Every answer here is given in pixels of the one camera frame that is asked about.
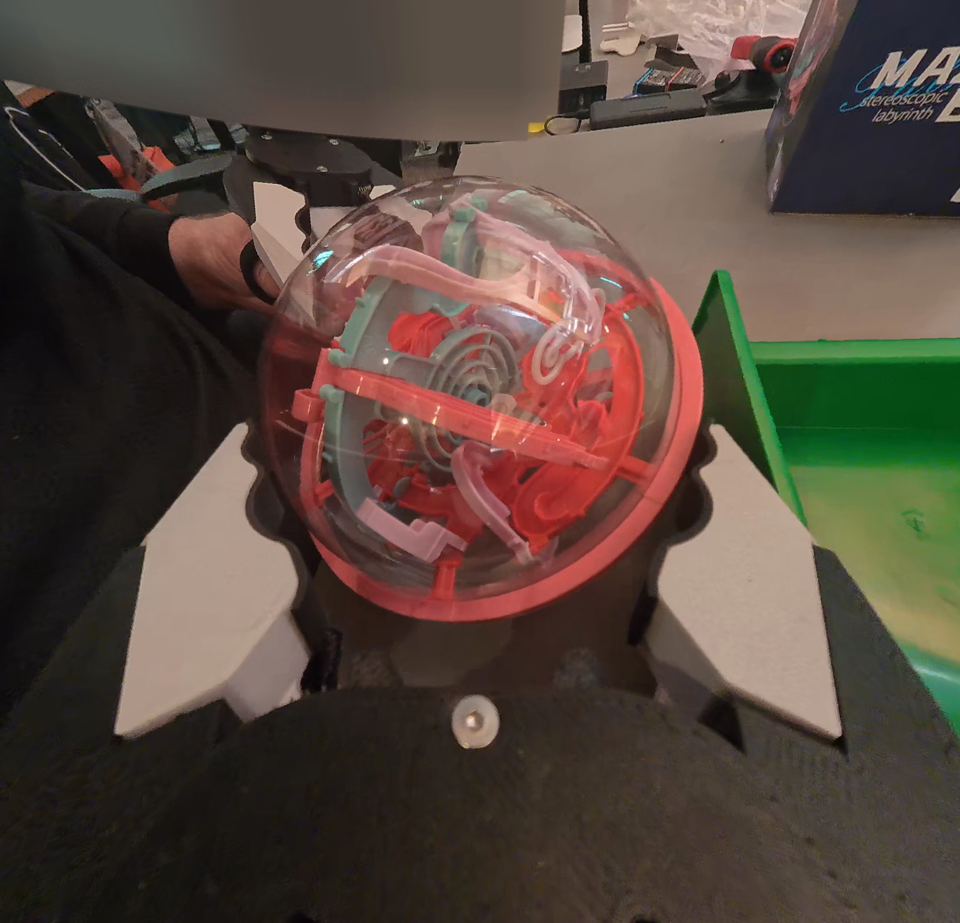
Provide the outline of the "red black clamp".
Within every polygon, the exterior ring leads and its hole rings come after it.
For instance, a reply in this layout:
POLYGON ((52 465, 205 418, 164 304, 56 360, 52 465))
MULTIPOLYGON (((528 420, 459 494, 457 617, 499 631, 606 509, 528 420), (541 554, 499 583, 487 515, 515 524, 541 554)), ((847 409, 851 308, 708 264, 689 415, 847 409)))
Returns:
POLYGON ((749 62, 758 72, 778 76, 786 73, 797 46, 797 37, 739 36, 731 44, 733 61, 749 62))

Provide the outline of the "clear plastic bag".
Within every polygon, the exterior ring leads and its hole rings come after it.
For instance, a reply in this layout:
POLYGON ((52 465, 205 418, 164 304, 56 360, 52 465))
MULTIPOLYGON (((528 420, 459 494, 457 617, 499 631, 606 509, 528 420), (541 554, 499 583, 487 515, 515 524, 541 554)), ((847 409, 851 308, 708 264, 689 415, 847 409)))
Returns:
POLYGON ((796 37, 812 0, 628 0, 627 22, 644 40, 677 37, 706 76, 731 64, 738 37, 796 37))

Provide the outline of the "green plastic bin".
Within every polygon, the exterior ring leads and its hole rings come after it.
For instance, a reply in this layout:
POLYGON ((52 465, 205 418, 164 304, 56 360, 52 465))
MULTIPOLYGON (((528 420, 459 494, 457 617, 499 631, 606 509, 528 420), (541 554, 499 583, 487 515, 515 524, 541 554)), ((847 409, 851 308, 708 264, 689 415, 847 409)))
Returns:
POLYGON ((959 729, 959 340, 750 340, 716 270, 703 414, 832 550, 959 729))

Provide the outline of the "dark blue cardboard box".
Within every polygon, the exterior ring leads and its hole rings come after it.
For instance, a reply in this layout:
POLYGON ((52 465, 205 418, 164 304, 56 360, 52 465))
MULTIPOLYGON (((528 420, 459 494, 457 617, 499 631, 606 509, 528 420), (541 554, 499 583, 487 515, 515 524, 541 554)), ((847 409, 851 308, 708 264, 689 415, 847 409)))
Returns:
POLYGON ((765 134, 781 213, 959 215, 959 0, 812 0, 765 134))

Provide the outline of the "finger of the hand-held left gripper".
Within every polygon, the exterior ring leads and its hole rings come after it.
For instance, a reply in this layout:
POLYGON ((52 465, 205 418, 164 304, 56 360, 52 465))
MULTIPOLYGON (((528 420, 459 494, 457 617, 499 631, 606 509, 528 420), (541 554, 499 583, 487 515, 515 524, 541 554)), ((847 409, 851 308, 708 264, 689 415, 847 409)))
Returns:
POLYGON ((274 291, 281 293, 311 246, 310 232, 298 220, 309 216, 306 197, 285 185, 253 181, 252 242, 274 291))
POLYGON ((1 0, 2 78, 226 123, 517 140, 557 109, 567 0, 1 0))

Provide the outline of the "person's left hand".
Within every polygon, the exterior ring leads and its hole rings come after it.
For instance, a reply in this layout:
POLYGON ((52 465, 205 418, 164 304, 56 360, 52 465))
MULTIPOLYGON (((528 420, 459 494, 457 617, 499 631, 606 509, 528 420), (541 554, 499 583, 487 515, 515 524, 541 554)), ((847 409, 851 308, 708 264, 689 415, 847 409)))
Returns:
POLYGON ((167 239, 175 271, 199 306, 261 315, 274 311, 245 281, 241 255, 253 233, 242 216, 227 211, 181 217, 171 224, 167 239))

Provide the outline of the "small black box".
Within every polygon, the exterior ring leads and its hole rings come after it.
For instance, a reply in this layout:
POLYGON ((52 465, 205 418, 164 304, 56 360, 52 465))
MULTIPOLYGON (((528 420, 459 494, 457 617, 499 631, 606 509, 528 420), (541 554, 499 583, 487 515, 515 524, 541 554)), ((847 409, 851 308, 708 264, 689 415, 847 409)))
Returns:
POLYGON ((595 102, 606 101, 608 78, 609 64, 606 60, 561 65, 558 115, 587 118, 595 102))

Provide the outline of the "black jacket white piping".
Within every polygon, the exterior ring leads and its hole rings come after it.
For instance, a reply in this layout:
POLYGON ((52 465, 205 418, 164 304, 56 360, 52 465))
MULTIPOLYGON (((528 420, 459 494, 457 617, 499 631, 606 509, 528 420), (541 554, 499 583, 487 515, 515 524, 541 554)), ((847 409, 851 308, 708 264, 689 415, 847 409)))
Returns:
POLYGON ((90 188, 88 174, 54 137, 38 125, 17 96, 1 81, 1 130, 21 178, 60 192, 90 188))

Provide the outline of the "black battery pack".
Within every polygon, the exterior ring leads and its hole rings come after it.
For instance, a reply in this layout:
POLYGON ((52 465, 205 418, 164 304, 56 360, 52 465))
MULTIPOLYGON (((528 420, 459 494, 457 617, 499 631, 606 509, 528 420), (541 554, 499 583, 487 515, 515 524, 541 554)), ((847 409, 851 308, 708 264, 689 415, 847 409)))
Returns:
POLYGON ((673 91, 699 90, 705 83, 706 77, 695 66, 655 65, 646 68, 635 80, 631 94, 639 97, 673 91))

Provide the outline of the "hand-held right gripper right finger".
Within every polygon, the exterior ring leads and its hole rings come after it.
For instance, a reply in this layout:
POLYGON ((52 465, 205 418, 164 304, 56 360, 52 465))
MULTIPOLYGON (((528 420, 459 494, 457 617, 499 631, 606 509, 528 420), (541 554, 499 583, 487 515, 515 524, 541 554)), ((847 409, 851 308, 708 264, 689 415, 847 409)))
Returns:
POLYGON ((691 473, 704 515, 667 545, 643 650, 667 706, 743 701, 821 739, 842 718, 810 533, 725 427, 691 473))

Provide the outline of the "clear red maze ball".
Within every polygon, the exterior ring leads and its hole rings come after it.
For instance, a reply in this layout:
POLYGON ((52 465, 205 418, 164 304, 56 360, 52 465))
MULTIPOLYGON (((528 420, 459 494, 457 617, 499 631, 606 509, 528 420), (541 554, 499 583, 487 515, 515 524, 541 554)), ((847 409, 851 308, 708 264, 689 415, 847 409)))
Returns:
POLYGON ((335 577, 482 622, 600 575, 661 515, 704 405, 678 305, 556 194, 454 176, 312 233, 260 363, 273 472, 335 577))

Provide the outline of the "person's left forearm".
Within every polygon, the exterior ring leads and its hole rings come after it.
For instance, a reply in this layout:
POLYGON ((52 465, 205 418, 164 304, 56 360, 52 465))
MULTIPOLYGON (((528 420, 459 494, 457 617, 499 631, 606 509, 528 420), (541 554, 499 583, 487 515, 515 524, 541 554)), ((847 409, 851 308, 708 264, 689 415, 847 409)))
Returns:
POLYGON ((180 217, 2 176, 2 722, 126 552, 255 415, 180 217))

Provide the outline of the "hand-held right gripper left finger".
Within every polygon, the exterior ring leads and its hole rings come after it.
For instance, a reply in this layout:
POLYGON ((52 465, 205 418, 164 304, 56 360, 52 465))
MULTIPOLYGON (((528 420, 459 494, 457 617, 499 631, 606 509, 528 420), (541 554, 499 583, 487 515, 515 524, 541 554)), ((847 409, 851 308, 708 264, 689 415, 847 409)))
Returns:
POLYGON ((136 739, 217 701, 242 723, 299 700, 306 572, 256 515, 269 493, 235 425, 142 543, 114 734, 136 739))

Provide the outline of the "black power bank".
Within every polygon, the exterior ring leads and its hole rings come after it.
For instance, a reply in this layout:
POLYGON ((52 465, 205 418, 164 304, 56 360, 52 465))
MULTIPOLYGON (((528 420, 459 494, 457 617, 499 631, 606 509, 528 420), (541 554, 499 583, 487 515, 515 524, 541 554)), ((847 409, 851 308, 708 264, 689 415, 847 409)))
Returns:
POLYGON ((707 101, 697 89, 679 89, 594 102, 588 125, 596 132, 696 119, 707 112, 707 101))

